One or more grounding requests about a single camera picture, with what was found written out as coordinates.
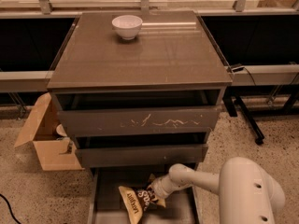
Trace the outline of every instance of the cabinet top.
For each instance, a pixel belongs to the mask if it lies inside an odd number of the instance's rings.
[[[131,41],[113,30],[118,15],[82,14],[49,90],[186,89],[232,82],[192,12],[136,13],[143,25]]]

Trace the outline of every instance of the box flap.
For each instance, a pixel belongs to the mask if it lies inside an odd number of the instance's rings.
[[[24,145],[30,141],[33,141],[36,137],[36,133],[39,129],[41,122],[49,108],[51,103],[51,97],[49,93],[41,95],[36,104],[30,111],[29,117],[25,124],[21,128],[17,141],[14,147]]]
[[[69,138],[34,141],[37,157],[44,171],[83,170],[75,155],[76,147]]]

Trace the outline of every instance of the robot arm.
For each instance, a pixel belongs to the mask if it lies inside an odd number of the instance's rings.
[[[192,186],[218,194],[221,224],[274,224],[273,211],[282,209],[285,203],[280,184],[245,158],[228,160],[219,175],[175,164],[168,175],[155,179],[151,186],[160,198]]]

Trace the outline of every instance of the concrete floor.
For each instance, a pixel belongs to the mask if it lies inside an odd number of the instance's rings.
[[[92,179],[85,171],[43,172],[33,145],[13,145],[25,119],[17,120],[15,108],[0,109],[0,193],[5,195],[22,224],[80,224],[87,222]],[[217,173],[226,160],[247,157],[260,164],[283,187],[284,209],[277,224],[299,223],[299,117],[259,120],[265,139],[254,143],[248,123],[239,113],[230,118],[221,112],[208,139],[209,150],[200,169]],[[198,190],[204,223],[219,223],[218,197]],[[0,199],[0,223],[15,223]]]

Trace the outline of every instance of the cardboard box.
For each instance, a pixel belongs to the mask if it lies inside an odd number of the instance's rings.
[[[15,147],[33,142],[45,171],[83,170],[75,155],[73,142],[56,133],[59,125],[56,108],[49,93],[40,96],[19,133]]]

